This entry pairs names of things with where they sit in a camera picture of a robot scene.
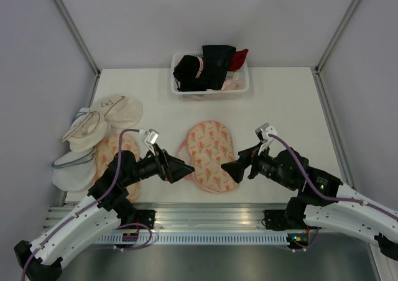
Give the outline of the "floral mesh laundry bag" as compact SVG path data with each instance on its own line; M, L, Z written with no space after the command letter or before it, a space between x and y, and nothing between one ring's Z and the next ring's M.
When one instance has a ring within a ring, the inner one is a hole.
M194 125L178 148L177 155L185 153L195 171L185 177L203 191L226 193L237 189L236 183L221 165L234 160L234 145L230 130L214 120Z

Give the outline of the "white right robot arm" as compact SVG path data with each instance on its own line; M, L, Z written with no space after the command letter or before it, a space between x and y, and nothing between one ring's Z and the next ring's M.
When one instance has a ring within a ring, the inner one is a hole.
M366 198L339 178L309 165L292 148L276 157L259 145L239 152L235 161L221 168L237 183L250 169L249 179L262 175L295 191L281 215L265 211L267 229L323 228L360 239L397 260L397 212Z

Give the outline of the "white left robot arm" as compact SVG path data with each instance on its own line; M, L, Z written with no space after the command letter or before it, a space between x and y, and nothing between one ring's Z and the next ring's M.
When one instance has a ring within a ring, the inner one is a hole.
M120 150L88 194L44 235L14 247L22 269L21 280L57 280L62 270L99 237L137 223L137 210L127 188L153 176L175 183L194 172L183 160L154 147L142 159Z

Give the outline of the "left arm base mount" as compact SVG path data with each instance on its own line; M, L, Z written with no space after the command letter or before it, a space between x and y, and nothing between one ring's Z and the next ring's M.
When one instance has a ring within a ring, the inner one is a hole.
M130 215L127 220L125 220L122 225L131 223L140 223L146 225L148 228L152 229L155 223L155 210L136 210L133 215ZM140 230L143 229L142 226L129 225L124 227L125 229Z

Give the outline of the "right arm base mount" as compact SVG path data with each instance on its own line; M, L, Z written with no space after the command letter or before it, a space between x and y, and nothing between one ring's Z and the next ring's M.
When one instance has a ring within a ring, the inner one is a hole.
M261 220L262 225L271 231L287 230L305 230L307 225L304 223L295 223L285 217L284 210L264 210L264 217Z

